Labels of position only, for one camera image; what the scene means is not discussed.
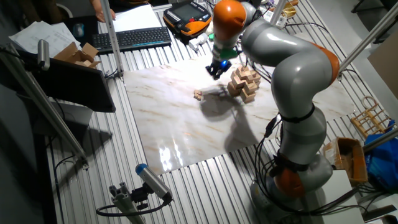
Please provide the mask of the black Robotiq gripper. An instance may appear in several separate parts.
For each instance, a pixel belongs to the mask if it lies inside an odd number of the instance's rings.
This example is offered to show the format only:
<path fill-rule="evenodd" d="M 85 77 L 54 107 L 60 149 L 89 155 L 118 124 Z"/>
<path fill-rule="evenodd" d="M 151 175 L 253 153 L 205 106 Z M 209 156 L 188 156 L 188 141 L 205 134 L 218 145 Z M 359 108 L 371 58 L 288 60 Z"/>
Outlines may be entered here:
<path fill-rule="evenodd" d="M 231 66 L 232 64 L 229 60 L 213 60 L 211 65 L 205 68 L 212 77 L 216 77 L 216 80 L 219 80 L 222 74 L 224 74 Z"/>

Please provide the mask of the bare person hand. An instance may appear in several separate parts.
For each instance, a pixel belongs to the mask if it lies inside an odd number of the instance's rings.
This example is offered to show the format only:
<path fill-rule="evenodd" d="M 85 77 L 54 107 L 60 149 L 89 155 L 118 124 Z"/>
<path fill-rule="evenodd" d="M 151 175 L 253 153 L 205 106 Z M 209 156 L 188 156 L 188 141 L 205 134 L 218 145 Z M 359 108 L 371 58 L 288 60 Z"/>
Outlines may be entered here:
<path fill-rule="evenodd" d="M 112 1 L 109 0 L 109 6 L 112 6 Z M 104 13 L 103 13 L 103 9 L 101 6 L 101 1 L 100 0 L 90 0 L 90 4 L 92 5 L 93 9 L 95 10 L 95 16 L 97 18 L 97 20 L 99 20 L 100 22 L 105 22 L 105 17 L 104 17 Z M 111 11 L 111 15 L 113 20 L 116 20 L 116 14 L 115 12 L 112 10 L 112 7 L 110 9 Z"/>

